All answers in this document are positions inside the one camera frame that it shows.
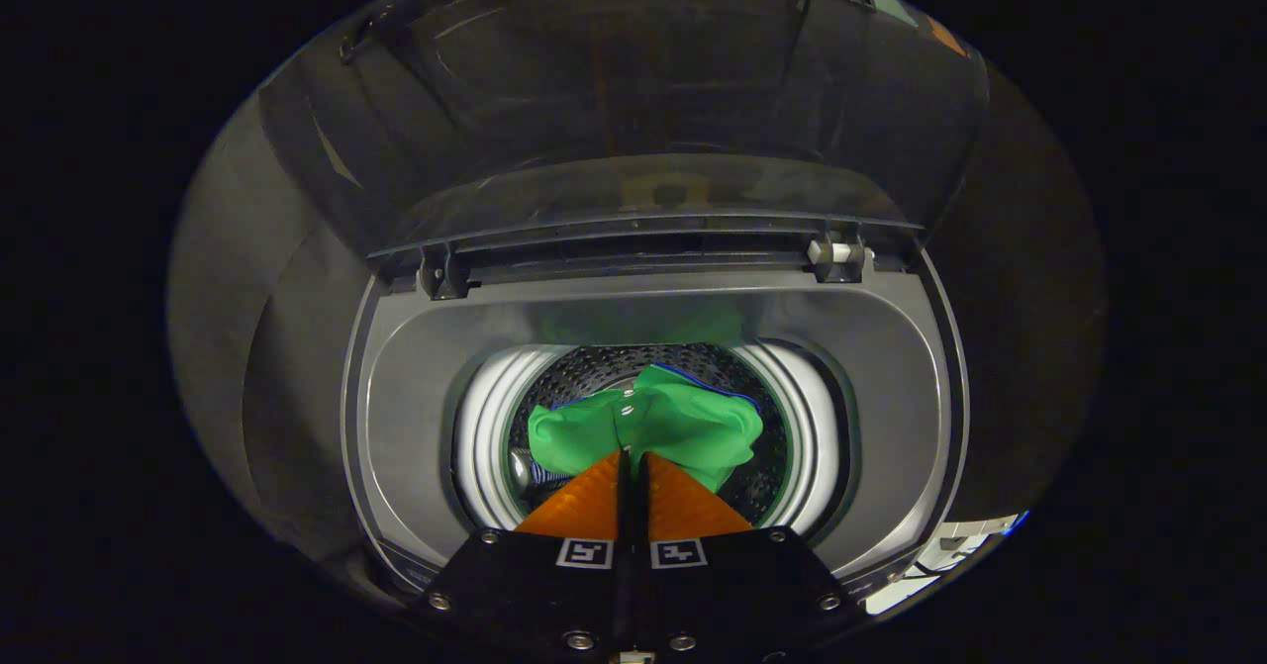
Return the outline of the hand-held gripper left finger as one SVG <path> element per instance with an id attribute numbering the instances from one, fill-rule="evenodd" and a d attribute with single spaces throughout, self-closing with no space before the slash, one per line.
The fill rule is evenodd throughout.
<path id="1" fill-rule="evenodd" d="M 480 528 L 416 603 L 416 623 L 474 658 L 614 658 L 631 642 L 634 483 L 625 449 L 516 528 Z"/>

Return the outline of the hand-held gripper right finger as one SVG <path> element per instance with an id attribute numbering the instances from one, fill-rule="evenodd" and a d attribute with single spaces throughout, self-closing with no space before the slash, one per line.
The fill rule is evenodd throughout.
<path id="1" fill-rule="evenodd" d="M 639 648 L 659 658 L 816 658 L 862 627 L 859 601 L 794 528 L 754 527 L 656 452 L 639 463 Z"/>

